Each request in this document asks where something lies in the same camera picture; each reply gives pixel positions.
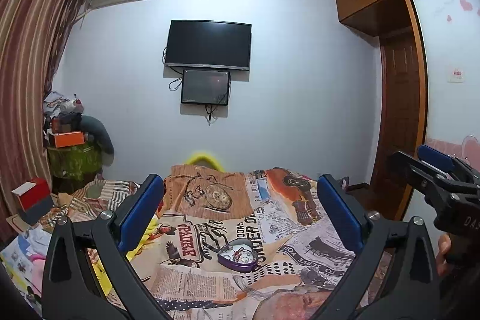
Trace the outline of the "right hand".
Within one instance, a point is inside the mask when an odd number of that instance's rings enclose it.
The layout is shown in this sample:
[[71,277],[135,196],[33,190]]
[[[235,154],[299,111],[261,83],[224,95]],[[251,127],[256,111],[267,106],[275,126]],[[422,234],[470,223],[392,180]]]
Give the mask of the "right hand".
[[450,237],[450,235],[448,233],[442,234],[438,240],[439,251],[435,258],[436,268],[439,277],[443,277],[446,274],[449,274],[453,269],[453,265],[449,263],[446,259],[446,256],[449,254],[451,246],[452,238]]

